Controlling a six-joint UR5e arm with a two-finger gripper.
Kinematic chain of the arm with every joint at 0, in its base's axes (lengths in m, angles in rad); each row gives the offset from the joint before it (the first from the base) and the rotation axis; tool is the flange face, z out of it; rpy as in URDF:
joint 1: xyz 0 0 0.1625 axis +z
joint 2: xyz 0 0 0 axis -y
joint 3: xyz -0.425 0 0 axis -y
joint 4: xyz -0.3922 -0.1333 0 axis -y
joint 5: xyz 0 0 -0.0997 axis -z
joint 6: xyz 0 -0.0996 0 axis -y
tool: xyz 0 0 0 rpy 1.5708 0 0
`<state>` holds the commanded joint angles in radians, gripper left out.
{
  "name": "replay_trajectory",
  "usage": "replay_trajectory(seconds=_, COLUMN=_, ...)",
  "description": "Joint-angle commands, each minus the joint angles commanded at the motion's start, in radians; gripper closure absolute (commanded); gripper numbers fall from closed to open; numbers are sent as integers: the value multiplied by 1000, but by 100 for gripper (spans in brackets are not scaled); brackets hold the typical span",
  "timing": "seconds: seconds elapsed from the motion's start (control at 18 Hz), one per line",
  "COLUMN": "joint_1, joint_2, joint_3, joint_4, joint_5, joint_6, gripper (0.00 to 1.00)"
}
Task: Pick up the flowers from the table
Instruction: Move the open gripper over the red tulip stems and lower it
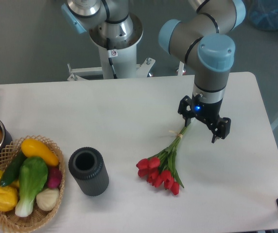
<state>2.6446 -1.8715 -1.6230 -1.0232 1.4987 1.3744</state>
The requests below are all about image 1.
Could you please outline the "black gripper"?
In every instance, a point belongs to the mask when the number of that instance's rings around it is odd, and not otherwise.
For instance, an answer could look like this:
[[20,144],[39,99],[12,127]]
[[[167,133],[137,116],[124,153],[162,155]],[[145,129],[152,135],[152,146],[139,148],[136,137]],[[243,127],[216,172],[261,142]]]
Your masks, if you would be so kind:
[[231,119],[228,117],[220,117],[222,101],[215,103],[204,103],[201,101],[201,95],[185,96],[179,103],[178,113],[185,120],[185,127],[191,123],[191,119],[195,118],[204,123],[212,132],[212,143],[215,143],[219,138],[225,139],[230,133]]

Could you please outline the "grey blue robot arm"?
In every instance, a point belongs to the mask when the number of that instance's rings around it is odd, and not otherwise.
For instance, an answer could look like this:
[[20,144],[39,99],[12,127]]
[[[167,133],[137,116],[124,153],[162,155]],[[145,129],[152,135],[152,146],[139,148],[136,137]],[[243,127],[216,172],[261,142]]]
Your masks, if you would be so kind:
[[[191,97],[184,97],[178,113],[189,125],[193,118],[206,124],[213,140],[224,139],[231,120],[220,117],[235,44],[227,33],[240,25],[246,14],[240,0],[192,0],[197,15],[184,23],[167,21],[158,35],[159,45],[195,72]],[[139,18],[129,12],[126,0],[68,0],[62,12],[78,32],[88,32],[98,47],[105,79],[134,78],[137,44],[143,35]]]

